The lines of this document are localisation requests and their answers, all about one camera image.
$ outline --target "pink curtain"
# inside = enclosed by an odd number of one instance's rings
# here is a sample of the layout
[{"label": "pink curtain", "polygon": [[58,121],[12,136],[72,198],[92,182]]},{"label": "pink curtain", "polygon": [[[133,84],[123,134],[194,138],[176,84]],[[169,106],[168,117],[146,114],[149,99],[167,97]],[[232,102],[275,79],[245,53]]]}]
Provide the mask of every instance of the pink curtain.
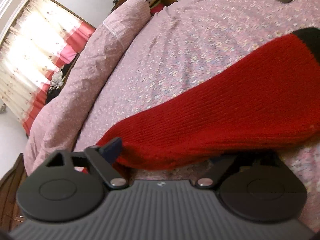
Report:
[{"label": "pink curtain", "polygon": [[0,98],[29,134],[55,72],[95,29],[50,0],[31,0],[0,48]]}]

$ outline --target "floral pattern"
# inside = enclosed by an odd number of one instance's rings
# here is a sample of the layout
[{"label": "floral pattern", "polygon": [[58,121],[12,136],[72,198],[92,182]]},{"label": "floral pattern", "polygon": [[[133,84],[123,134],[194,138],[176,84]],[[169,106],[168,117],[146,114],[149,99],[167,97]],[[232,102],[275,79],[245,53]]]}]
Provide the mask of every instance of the floral pattern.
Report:
[{"label": "floral pattern", "polygon": [[[266,42],[320,27],[320,0],[182,0],[155,14],[97,98],[76,144],[95,144],[113,124],[221,73]],[[320,229],[320,140],[281,152],[308,189],[300,220]],[[174,171],[133,171],[139,179],[196,179],[208,162]]]}]

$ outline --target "metal screw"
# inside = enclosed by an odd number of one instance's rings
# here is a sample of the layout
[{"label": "metal screw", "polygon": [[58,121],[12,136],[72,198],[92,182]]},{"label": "metal screw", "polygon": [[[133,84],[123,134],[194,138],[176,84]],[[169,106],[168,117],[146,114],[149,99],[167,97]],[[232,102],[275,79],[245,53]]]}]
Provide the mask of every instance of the metal screw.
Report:
[{"label": "metal screw", "polygon": [[115,179],[112,179],[110,181],[110,183],[111,183],[112,186],[120,187],[120,186],[125,185],[127,183],[127,181],[124,178],[115,178]]},{"label": "metal screw", "polygon": [[202,178],[198,180],[198,184],[199,186],[202,186],[202,187],[208,187],[213,184],[213,180],[209,178]]}]

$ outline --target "logo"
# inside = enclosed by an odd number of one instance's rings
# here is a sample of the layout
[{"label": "logo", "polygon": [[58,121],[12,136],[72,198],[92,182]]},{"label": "logo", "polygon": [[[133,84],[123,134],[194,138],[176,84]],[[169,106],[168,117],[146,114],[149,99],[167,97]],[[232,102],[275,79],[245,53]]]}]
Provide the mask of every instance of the logo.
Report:
[{"label": "logo", "polygon": [[161,181],[161,182],[157,183],[157,185],[158,185],[159,187],[163,187],[163,186],[165,185],[165,182]]}]

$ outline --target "bed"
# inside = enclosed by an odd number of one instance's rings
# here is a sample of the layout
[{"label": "bed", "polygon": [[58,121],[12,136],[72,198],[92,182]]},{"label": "bed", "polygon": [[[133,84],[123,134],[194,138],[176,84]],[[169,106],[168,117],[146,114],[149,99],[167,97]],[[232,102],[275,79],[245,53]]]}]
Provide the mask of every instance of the bed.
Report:
[{"label": "bed", "polygon": [[[275,37],[320,27],[320,0],[182,0],[150,18],[128,0],[92,35],[58,97],[33,123],[24,152],[30,174],[54,150],[81,151],[113,124],[221,73]],[[304,183],[300,220],[320,230],[320,140],[279,152]],[[136,179],[196,179],[209,162],[172,171],[132,171]]]}]

